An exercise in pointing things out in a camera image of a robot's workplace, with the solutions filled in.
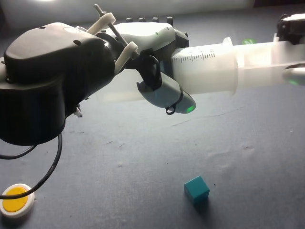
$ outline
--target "white wall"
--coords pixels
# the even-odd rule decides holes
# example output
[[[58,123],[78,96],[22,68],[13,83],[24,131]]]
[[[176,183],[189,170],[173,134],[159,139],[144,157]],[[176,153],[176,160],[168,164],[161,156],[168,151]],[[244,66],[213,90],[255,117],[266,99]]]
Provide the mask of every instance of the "white wall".
[[[55,21],[91,22],[98,3],[116,18],[172,16],[202,11],[250,8],[254,0],[0,0],[12,29],[37,27]]]

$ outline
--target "green fingertip light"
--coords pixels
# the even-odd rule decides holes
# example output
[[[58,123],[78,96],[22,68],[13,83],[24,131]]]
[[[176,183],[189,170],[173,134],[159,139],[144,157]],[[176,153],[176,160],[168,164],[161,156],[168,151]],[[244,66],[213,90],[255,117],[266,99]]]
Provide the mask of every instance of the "green fingertip light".
[[[186,109],[187,113],[192,112],[193,110],[195,110],[195,106],[190,106],[189,108]]]
[[[289,80],[289,83],[292,84],[292,85],[299,85],[298,82],[294,81],[294,80]]]

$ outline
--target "wire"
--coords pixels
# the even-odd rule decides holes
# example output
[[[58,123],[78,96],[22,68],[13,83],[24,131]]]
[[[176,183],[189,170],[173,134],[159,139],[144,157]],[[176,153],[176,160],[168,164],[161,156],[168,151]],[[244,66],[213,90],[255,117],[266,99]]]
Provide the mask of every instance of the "wire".
[[[17,194],[17,195],[0,195],[0,199],[19,199],[19,198],[22,198],[22,197],[26,197],[26,196],[32,194],[33,192],[35,192],[37,189],[39,189],[47,181],[47,179],[51,176],[51,174],[54,172],[55,167],[57,166],[58,161],[61,157],[61,150],[62,150],[62,136],[61,136],[61,134],[59,134],[58,135],[57,154],[56,154],[56,157],[53,161],[53,164],[51,165],[47,174],[37,183],[37,185],[35,185],[29,191],[26,191],[24,193]]]
[[[0,154],[0,159],[2,159],[2,160],[14,160],[14,159],[20,158],[20,157],[22,157],[22,156],[27,155],[29,152],[31,152],[33,149],[35,149],[36,146],[37,146],[37,145],[31,146],[31,147],[28,148],[27,150],[23,151],[21,154],[17,154],[17,155],[13,155],[13,156],[1,155],[1,154]]]

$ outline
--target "gray table surface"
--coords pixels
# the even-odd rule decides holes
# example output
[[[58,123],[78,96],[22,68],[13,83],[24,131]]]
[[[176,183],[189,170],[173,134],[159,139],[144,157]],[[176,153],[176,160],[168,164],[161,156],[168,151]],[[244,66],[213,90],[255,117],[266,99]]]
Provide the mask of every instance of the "gray table surface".
[[[235,44],[266,42],[283,11],[300,8],[183,16],[176,25],[194,37],[193,46],[230,33]],[[214,33],[201,39],[206,26]],[[15,222],[0,218],[0,228],[304,228],[304,97],[305,88],[292,85],[201,94],[193,113],[167,116],[146,101],[101,104],[92,96],[81,103],[83,118],[67,119],[61,160],[35,193],[31,214]],[[36,184],[56,147],[54,139],[23,158],[0,161],[0,189]],[[0,149],[23,148],[0,142]],[[183,192],[196,176],[211,190],[200,211]]]

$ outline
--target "teal cube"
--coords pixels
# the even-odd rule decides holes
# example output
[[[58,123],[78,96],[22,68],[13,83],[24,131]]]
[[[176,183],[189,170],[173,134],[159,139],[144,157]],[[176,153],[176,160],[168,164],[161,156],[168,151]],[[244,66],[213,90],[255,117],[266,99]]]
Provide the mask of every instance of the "teal cube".
[[[185,183],[184,191],[193,205],[199,204],[203,200],[207,199],[210,193],[208,186],[201,176]]]

